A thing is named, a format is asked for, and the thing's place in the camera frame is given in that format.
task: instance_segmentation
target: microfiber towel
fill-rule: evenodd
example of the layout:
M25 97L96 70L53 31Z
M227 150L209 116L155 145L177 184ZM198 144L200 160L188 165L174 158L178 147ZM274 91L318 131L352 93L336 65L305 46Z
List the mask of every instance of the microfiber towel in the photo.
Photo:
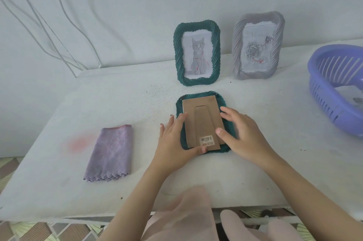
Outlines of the microfiber towel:
M130 173L133 129L129 124L103 128L88 162L84 180L111 181Z

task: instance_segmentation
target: white table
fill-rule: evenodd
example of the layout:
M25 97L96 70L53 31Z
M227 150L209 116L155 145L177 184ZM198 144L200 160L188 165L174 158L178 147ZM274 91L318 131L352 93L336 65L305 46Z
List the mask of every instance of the white table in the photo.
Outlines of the white table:
M362 46L363 40L345 43ZM180 84L174 61L86 72L1 194L0 220L54 222L114 215L152 160L159 125L175 114L177 99L209 90L254 118L272 147L298 172L363 219L363 141L335 128L309 94L307 61L320 46L283 48L279 69L267 80L234 79L231 55L222 56L221 75L209 86ZM118 181L84 181L99 130L123 124L134 128L131 174ZM70 151L67 142L82 135L92 137L91 144ZM261 169L228 152L199 156L171 175L154 210L194 185L207 188L215 208L287 204Z

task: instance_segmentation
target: cable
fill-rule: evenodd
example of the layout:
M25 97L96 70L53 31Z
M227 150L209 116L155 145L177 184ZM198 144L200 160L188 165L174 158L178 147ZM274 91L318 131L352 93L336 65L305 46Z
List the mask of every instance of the cable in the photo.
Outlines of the cable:
M48 25L48 23L45 21L45 19L43 18L43 16L39 13L39 11L34 8L35 11L39 14L40 18L43 19L44 23L48 26L48 28L52 31L52 33L55 35L55 37L57 37L57 35L55 34L55 32L52 30L52 28ZM72 59L75 61L75 63L80 67L80 65L78 64L77 60L74 59L73 55L71 55L71 53L68 51L68 49L66 48L66 46L64 46L64 44L61 42L61 40L57 37L58 41L62 44L62 46L66 49L66 51L69 53L69 55L72 57Z
M14 16L18 21L19 23L26 29L26 31L30 34L30 36L34 39L34 41L38 44L38 46L42 49L43 52L45 52L47 55L50 55L56 59L59 59L59 60L62 60L60 59L58 56L55 56L55 55L52 55L50 53L48 53L44 48L43 46L39 43L39 41L35 38L35 36L32 34L32 32L29 30L29 28L23 23L23 21L21 21L21 19L8 7L8 5L5 3L4 0L0 0L2 2L2 4L5 6L5 8L9 11L9 13L11 13L12 16ZM76 65L66 61L68 64L72 65L73 67L79 69L79 70L82 70L82 68L80 67L77 67Z
M67 67L70 69L70 71L72 72L73 76L75 78L77 78L77 76L75 75L75 73L73 72L72 68L69 66L69 64L64 60L63 56L61 55L61 53L58 51L56 45L54 44L52 38L50 37L49 33L47 32L47 30L45 29L42 21L40 20L38 14L35 12L33 5L31 4L30 0L26 0L26 2L28 3L29 7L31 8L32 12L34 13L35 17L38 19L40 26L42 27L42 29L44 30L45 34L47 35L48 39L50 40L50 42L52 43L53 47L56 49L57 54L59 55L59 57L63 60L63 62L67 65Z
M59 4L61 5L61 8L62 8L62 11L64 13L64 15L66 16L66 18L68 19L68 21L73 25L73 27L75 27L81 34L83 34L83 36L88 40L88 42L91 44L92 48L93 48L93 51L95 52L96 56L97 56L97 59L98 59L98 63L99 63L99 67L98 68L101 68L102 67L102 62L101 62L101 59L99 58L98 56L98 53L96 51L96 48L93 46L93 43L91 42L91 40L88 38L88 36L79 28L77 27L73 22L72 20L69 18L66 10L64 9L64 6L63 6L63 3L62 3L62 0L59 0Z
M129 44L125 41L124 38L121 37L121 35L114 29L112 28L107 22L105 22L97 13L96 8L95 8L95 4L94 4L94 0L87 0L88 5L90 6L91 12L93 13L94 17L98 20L98 22L112 35L114 36L118 41L120 41L125 48L127 49L127 51L129 52L129 55L133 55L133 51L131 49L131 47L129 46Z
M12 1L12 0L7 0L7 1L10 2L11 4L13 4L14 7L16 7L21 13L23 13L26 17L28 17L31 21L33 21L35 25L37 25L40 28L39 22L36 21L30 14L28 14L25 10L23 10L21 7L16 5L14 3L14 1Z

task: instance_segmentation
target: barcode sticker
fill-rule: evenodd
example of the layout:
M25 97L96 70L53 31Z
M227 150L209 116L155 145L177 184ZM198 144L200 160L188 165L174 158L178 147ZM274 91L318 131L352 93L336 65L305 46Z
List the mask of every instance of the barcode sticker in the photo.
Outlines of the barcode sticker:
M201 146L209 146L209 145L214 145L214 140L213 140L213 136L205 136L205 137L201 137L199 139L200 141L200 145Z

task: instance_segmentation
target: plastic basket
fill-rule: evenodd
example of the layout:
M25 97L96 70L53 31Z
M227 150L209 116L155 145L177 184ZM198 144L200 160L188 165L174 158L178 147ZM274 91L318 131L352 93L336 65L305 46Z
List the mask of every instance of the plastic basket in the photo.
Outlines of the plastic basket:
M363 90L363 47L327 45L317 49L308 64L309 89L330 121L355 136L363 136L363 111L351 105L336 87Z

